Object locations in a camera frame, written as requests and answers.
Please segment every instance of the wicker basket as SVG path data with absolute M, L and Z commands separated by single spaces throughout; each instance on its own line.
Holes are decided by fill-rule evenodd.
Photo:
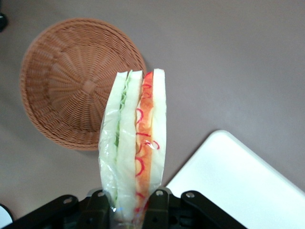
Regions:
M 117 72 L 146 67 L 119 29 L 71 19 L 42 32 L 25 54 L 20 86 L 34 125 L 55 143 L 97 150 L 107 99 Z

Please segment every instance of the round basket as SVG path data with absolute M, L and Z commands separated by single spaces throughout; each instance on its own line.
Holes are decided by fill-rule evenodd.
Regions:
M 143 70 L 143 58 L 119 29 L 94 19 L 70 19 L 42 32 L 27 50 L 20 74 L 25 110 L 55 143 L 97 150 L 117 72 Z

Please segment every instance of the wrapped sandwich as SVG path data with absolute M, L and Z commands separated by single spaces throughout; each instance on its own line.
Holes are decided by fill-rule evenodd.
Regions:
M 99 141 L 102 188 L 114 218 L 139 223 L 161 185 L 166 150 L 164 71 L 117 73 Z

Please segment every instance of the black object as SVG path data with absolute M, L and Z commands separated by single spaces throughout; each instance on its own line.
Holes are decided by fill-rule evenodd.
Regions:
M 4 30 L 4 28 L 8 25 L 9 21 L 7 17 L 3 14 L 0 13 L 0 32 Z
M 241 223 L 197 191 L 181 198 L 157 190 L 149 200 L 142 229 L 245 229 Z
M 109 229 L 110 205 L 98 190 L 81 202 L 61 196 L 4 229 Z M 196 191 L 181 198 L 159 189 L 150 199 L 142 229 L 245 229 L 245 227 Z

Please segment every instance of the gray table surface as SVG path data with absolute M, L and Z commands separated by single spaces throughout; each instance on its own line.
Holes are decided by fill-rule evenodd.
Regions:
M 305 191 L 303 0 L 3 0 L 2 12 L 10 24 L 0 33 L 0 202 L 15 217 L 101 186 L 98 152 L 47 139 L 20 98 L 29 44 L 73 17 L 115 25 L 148 70 L 165 69 L 163 185 L 212 131 L 224 129 Z

